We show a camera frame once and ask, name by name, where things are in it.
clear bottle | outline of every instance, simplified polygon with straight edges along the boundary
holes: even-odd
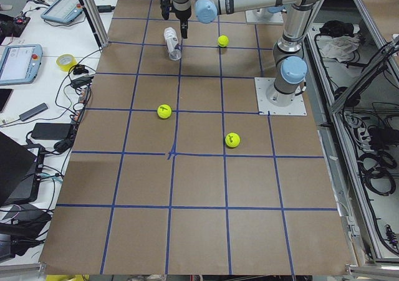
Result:
[[[169,58],[173,61],[180,60],[181,50],[175,29],[167,27],[163,32],[163,37],[165,38],[166,46],[168,47]]]

yellow object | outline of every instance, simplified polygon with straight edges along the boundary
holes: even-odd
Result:
[[[62,71],[68,72],[72,66],[75,66],[77,61],[73,55],[65,54],[57,58],[57,65]]]
[[[158,116],[162,119],[167,119],[172,115],[172,109],[168,105],[160,105],[156,110]]]
[[[239,135],[237,135],[236,133],[229,133],[225,137],[224,142],[230,148],[235,148],[239,145],[239,142],[241,142],[241,139],[240,139]]]
[[[220,47],[226,47],[229,44],[229,37],[222,35],[218,38],[218,45]]]
[[[86,281],[90,275],[47,275],[46,281]]]

yellow tape roll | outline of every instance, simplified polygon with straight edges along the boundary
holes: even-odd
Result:
[[[77,64],[76,59],[73,55],[65,54],[60,55],[57,58],[57,65],[61,68],[62,71],[68,72],[72,66]]]

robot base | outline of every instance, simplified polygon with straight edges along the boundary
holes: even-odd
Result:
[[[278,107],[271,103],[266,97],[266,90],[274,83],[274,78],[255,78],[257,108],[260,115],[285,115],[306,116],[306,108],[302,95],[295,97],[294,101],[287,107]]]
[[[245,11],[247,24],[269,24],[273,26],[282,26],[284,21],[281,12],[274,13],[271,17],[256,16],[253,10]]]

yellow ball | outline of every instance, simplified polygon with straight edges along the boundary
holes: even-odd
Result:
[[[229,37],[222,35],[218,38],[218,45],[220,47],[226,47],[229,44]]]
[[[172,115],[172,109],[168,105],[160,105],[156,110],[158,116],[162,119],[167,119]]]
[[[240,141],[241,139],[239,138],[239,135],[237,135],[236,133],[229,133],[224,139],[224,142],[230,148],[237,147]]]

